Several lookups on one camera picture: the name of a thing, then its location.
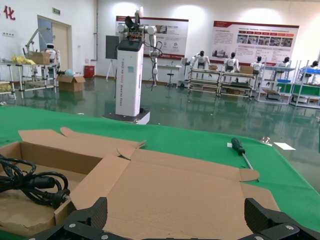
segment green tablecloth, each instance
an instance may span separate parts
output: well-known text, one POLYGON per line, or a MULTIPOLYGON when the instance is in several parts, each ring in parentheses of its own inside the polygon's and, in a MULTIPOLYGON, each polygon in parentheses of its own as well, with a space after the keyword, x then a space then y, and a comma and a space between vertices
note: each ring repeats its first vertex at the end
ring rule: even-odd
MULTIPOLYGON (((18 130, 68 127, 74 131, 119 139, 147 140, 145 149, 247 168, 243 157, 227 147, 234 136, 160 125, 134 125, 104 118, 27 107, 0 107, 0 146, 20 141, 18 130)), ((274 148, 239 137, 259 182, 269 189, 279 208, 300 224, 320 232, 320 195, 274 148)))
MULTIPOLYGON (((290 93, 291 90, 291 84, 283 84, 278 83, 277 87, 281 87, 280 92, 287 94, 290 93)), ((301 86, 300 85, 294 85, 293 93, 299 94, 301 86)), ((320 87, 319 86, 303 86, 301 90, 301 94, 303 95, 312 95, 312 96, 320 96, 320 87)))

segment red trash bin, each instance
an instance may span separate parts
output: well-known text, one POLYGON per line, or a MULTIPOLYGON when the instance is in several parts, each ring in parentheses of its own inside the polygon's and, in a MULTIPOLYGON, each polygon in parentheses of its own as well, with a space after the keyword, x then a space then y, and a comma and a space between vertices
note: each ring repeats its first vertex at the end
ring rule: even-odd
POLYGON ((95 76, 95 66, 84 66, 84 77, 89 79, 95 76))

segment wall poster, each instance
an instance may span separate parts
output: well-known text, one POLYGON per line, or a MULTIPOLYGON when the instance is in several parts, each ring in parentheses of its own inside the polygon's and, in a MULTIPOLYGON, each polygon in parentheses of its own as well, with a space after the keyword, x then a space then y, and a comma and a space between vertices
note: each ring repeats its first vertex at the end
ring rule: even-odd
POLYGON ((232 52, 240 65, 249 65, 258 56, 274 66, 291 57, 299 26, 214 21, 210 61, 222 63, 232 52))
MULTIPOLYGON (((125 16, 116 16, 115 24, 116 31, 119 24, 125 23, 125 16)), ((143 17, 140 23, 146 26, 155 26, 157 29, 156 40, 162 43, 162 59, 180 60, 185 57, 188 25, 187 19, 174 19, 174 18, 156 18, 156 17, 143 17)), ((146 34, 145 41, 149 42, 149 36, 146 34)), ((149 56, 149 47, 144 47, 144 56, 149 56)))

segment electrical outlet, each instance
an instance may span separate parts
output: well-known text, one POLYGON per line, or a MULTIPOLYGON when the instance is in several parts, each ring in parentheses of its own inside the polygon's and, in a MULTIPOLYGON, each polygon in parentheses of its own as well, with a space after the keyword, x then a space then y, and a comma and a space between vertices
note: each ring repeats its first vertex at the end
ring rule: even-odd
POLYGON ((14 37, 15 36, 15 34, 14 33, 10 33, 10 32, 5 32, 5 31, 3 31, 2 32, 2 36, 5 36, 5 37, 14 37))

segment green floor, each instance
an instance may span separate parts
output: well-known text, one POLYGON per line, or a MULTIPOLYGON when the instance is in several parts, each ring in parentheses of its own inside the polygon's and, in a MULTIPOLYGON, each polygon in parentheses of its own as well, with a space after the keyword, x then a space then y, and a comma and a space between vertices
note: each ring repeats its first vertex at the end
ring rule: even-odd
MULTIPOLYGON (((151 91, 142 86, 141 106, 151 110, 149 124, 206 132, 234 134, 260 140, 287 143, 296 151, 279 152, 320 193, 319 123, 320 111, 256 102, 235 97, 217 99, 210 93, 167 89, 158 86, 151 91)), ((115 108, 115 82, 104 78, 89 79, 84 91, 57 92, 52 89, 18 92, 16 105, 50 111, 101 117, 115 108)), ((8 105, 15 102, 0 95, 8 105)))

